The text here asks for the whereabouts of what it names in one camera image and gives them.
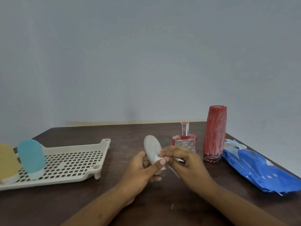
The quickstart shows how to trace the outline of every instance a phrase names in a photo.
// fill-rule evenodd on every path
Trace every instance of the white wall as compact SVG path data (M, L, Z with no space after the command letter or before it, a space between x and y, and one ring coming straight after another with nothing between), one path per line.
M24 2L54 125L200 119L223 104L229 134L301 176L300 0Z
M48 80L28 6L0 0L0 142L16 146L53 127L56 106Z

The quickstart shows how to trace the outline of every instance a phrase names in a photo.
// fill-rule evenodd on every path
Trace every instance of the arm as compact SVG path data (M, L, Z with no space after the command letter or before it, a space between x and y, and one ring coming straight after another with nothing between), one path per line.
M115 187L89 203L61 226L108 225L121 209L133 202L148 181L162 179L154 174L165 165L165 160L162 159L149 166L149 162L143 161L145 156L145 151L134 156Z
M201 157L181 146L165 148L158 154L178 173L187 186L208 201L234 225L285 225L240 196L224 189L213 181ZM175 158L183 159L182 166Z

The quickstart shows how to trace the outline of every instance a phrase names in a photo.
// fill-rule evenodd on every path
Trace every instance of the plastic dish rack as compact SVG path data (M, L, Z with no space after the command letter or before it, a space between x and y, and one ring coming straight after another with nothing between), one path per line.
M95 179L99 179L110 143L111 139L103 139L98 144L52 148L43 146L45 174L37 180L30 180L21 168L20 180L10 185L0 184L0 190L79 182L93 175Z

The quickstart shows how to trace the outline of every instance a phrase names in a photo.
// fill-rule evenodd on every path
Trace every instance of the blue bottle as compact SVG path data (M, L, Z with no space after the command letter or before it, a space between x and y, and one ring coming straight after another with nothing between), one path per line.
M17 149L21 164L29 179L36 180L42 177L46 165L42 145L36 140L25 140L18 145Z

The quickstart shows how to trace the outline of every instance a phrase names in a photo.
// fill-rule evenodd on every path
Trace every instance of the forearm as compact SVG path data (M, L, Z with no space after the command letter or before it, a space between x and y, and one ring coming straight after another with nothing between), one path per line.
M126 205L128 199L116 186L86 205L61 226L105 226Z
M213 185L210 192L200 195L236 226L285 225L280 220L217 184Z

